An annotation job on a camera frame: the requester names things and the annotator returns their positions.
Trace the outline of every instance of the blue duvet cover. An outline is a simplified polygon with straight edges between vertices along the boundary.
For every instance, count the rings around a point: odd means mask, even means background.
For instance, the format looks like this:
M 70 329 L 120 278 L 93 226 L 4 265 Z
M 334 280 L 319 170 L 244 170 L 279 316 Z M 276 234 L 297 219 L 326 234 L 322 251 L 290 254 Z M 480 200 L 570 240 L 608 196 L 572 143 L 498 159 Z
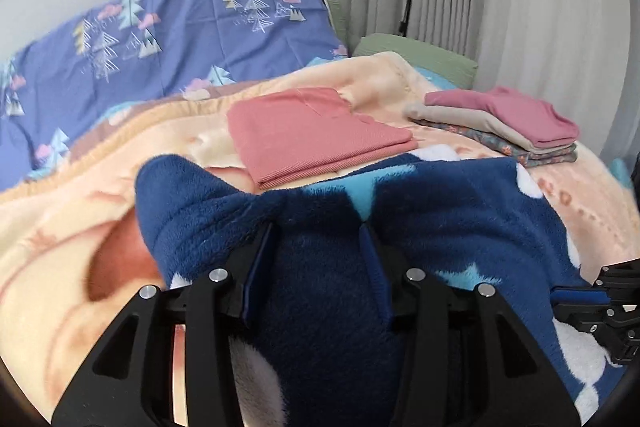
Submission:
M 138 102 L 346 55 L 322 0 L 115 0 L 0 64 L 0 190 Z

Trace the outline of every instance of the floral folded clothing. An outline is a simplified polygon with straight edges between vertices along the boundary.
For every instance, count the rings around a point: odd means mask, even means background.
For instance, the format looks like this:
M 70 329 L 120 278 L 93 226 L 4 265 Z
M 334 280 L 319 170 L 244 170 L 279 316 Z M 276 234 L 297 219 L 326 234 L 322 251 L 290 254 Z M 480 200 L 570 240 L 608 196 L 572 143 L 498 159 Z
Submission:
M 261 189 L 418 147 L 411 131 L 352 114 L 350 103 L 329 87 L 242 100 L 227 119 L 240 158 Z
M 449 123 L 478 131 L 490 132 L 533 154 L 547 154 L 553 151 L 561 151 L 567 147 L 567 145 L 536 147 L 527 137 L 498 120 L 491 113 L 480 109 L 410 103 L 405 106 L 402 115 L 414 121 L 427 120 L 430 122 Z
M 461 136 L 466 136 L 467 138 L 470 138 L 471 140 L 477 141 L 485 147 L 488 147 L 492 151 L 499 152 L 501 154 L 504 154 L 505 156 L 511 156 L 518 163 L 524 165 L 525 167 L 540 167 L 543 165 L 552 165 L 556 163 L 566 162 L 573 163 L 578 159 L 578 155 L 575 152 L 575 143 L 561 150 L 551 151 L 545 154 L 534 154 L 490 132 L 478 131 L 476 129 L 470 129 L 469 127 L 452 125 L 449 123 L 437 123 L 427 120 L 413 121 L 426 127 L 442 129 L 444 131 L 460 134 Z

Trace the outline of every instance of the bedding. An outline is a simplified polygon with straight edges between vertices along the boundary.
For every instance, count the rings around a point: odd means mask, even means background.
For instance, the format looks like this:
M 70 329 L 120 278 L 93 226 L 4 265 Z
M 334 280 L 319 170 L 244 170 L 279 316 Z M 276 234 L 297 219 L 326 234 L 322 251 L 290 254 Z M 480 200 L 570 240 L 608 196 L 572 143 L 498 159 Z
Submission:
M 174 98 L 127 116 L 52 176 L 0 194 L 0 357 L 45 418 L 130 296 L 146 283 L 163 284 L 136 220 L 134 179 L 140 167 L 153 156 L 174 153 L 239 190 L 259 193 L 228 133 L 226 112 L 239 100 L 301 87 L 333 87 L 355 112 L 410 130 L 422 148 L 446 144 L 461 158 L 501 156 L 466 137 L 406 121 L 402 108 L 436 87 L 391 53 L 305 68 L 229 96 Z M 571 235 L 571 256 L 579 260 L 582 277 L 593 282 L 603 264 L 636 258 L 640 216 L 632 195 L 596 156 L 581 144 L 577 150 L 574 164 L 529 172 Z M 183 422 L 179 369 L 174 400 Z
M 426 78 L 431 84 L 436 86 L 441 90 L 451 90 L 456 89 L 454 84 L 451 84 L 444 76 L 441 76 L 438 73 L 434 73 L 433 71 L 426 70 L 424 68 L 414 67 L 414 69 L 420 73 L 424 78 Z
M 277 225 L 270 290 L 256 328 L 239 336 L 277 374 L 288 427 L 391 423 L 405 342 L 388 329 L 394 311 L 384 296 L 394 290 L 380 287 L 363 223 L 409 266 L 449 285 L 495 285 L 586 422 L 625 368 L 607 363 L 590 335 L 571 327 L 567 338 L 558 332 L 567 325 L 554 319 L 551 289 L 588 287 L 558 214 L 513 159 L 423 161 L 423 153 L 431 150 L 260 195 L 236 190 L 181 156 L 158 156 L 136 178 L 136 215 L 167 285 L 223 266 L 261 225 Z M 463 363 L 454 349 L 450 356 L 450 367 Z M 583 368 L 586 360 L 590 367 Z M 450 391 L 449 406 L 459 407 L 460 389 Z
M 361 38 L 353 56 L 366 57 L 382 52 L 395 52 L 414 68 L 439 74 L 460 89 L 471 89 L 478 70 L 478 64 L 463 55 L 428 42 L 386 33 L 374 33 Z
M 322 0 L 114 0 L 0 64 L 0 190 L 148 100 L 346 55 Z
M 236 102 L 229 134 L 260 190 L 417 147 L 407 129 L 351 112 L 335 89 L 303 87 Z

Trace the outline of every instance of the folded clothes stack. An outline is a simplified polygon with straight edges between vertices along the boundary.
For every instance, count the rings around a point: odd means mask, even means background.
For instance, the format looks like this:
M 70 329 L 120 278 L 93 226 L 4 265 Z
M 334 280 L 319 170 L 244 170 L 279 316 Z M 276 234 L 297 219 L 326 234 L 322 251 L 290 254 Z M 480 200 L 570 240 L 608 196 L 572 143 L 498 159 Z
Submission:
M 509 87 L 427 93 L 404 108 L 418 124 L 466 136 L 527 167 L 575 162 L 578 126 L 543 100 Z

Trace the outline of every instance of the green pillow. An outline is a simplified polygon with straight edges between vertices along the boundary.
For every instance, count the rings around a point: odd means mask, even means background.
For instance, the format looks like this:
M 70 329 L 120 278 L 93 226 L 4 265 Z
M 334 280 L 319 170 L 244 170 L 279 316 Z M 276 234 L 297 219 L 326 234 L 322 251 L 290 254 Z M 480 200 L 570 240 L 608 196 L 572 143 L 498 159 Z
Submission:
M 340 3 L 337 0 L 326 0 L 329 14 L 331 15 L 331 24 L 334 26 L 335 34 L 342 43 L 347 45 L 347 21 L 344 18 L 344 13 L 340 7 Z
M 414 67 L 433 71 L 462 89 L 471 89 L 478 64 L 469 58 L 426 42 L 397 35 L 374 33 L 360 40 L 354 57 L 380 52 L 396 52 Z

